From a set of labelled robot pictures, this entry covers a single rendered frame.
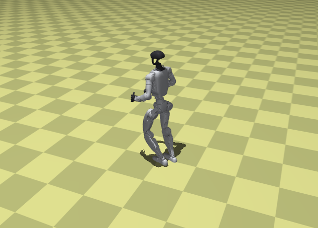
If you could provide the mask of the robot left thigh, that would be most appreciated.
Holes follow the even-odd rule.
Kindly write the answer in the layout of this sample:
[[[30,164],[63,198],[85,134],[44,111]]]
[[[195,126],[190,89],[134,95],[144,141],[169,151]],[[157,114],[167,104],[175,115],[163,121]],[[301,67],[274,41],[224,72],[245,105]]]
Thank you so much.
[[[159,110],[155,107],[154,109],[149,109],[143,119],[143,132],[145,134],[149,134],[151,139],[154,137],[153,132],[150,131],[154,119],[157,118]]]

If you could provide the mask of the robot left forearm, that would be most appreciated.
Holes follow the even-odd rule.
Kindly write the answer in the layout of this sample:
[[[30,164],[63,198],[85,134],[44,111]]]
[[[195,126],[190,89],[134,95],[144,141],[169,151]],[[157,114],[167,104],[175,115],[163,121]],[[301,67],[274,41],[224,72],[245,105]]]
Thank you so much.
[[[146,100],[145,100],[146,97],[147,97],[147,94],[144,93],[144,94],[141,95],[141,96],[135,96],[134,100],[135,100],[135,101],[138,101],[138,102],[144,102],[144,101],[146,101]]]

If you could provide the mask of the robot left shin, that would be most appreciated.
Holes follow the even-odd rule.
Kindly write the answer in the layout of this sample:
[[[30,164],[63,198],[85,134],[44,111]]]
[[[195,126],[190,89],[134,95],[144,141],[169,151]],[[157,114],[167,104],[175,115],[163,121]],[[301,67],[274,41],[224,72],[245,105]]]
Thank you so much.
[[[152,149],[152,151],[155,152],[155,154],[161,159],[163,160],[164,156],[163,154],[161,153],[160,149],[159,149],[159,145],[156,141],[155,138],[151,139],[150,135],[149,134],[145,134],[144,135],[144,138],[147,142],[147,144],[149,145],[149,147]],[[165,159],[165,158],[164,158]]]

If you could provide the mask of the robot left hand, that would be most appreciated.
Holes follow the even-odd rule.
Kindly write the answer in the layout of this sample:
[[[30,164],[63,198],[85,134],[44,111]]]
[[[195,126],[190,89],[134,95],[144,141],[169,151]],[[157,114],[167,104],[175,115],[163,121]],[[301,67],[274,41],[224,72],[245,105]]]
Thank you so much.
[[[133,95],[131,95],[131,102],[134,102],[134,98],[135,98],[136,95],[134,95],[134,92],[133,92]],[[137,101],[136,101],[137,102]]]

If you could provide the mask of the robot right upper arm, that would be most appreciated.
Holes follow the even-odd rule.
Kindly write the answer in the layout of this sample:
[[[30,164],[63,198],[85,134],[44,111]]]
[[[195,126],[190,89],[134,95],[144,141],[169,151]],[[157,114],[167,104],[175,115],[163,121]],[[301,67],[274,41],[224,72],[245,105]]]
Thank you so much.
[[[176,83],[176,79],[171,71],[171,67],[166,67],[168,69],[168,78],[169,78],[169,85],[174,86]]]

